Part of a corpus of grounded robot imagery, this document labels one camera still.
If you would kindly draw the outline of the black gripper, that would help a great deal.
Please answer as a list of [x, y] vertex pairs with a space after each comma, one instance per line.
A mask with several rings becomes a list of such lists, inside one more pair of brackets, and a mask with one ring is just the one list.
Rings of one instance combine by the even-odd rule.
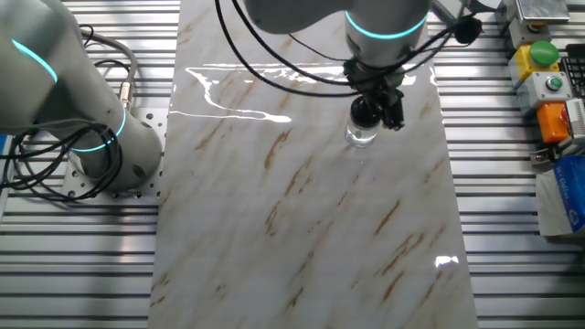
[[401, 66], [389, 68], [369, 67], [360, 61], [345, 62], [345, 76], [349, 86], [361, 94], [387, 93], [387, 99], [366, 95], [370, 110], [382, 110], [382, 121], [387, 129], [399, 131], [404, 127], [402, 99], [404, 94], [397, 90], [401, 86], [405, 70]]

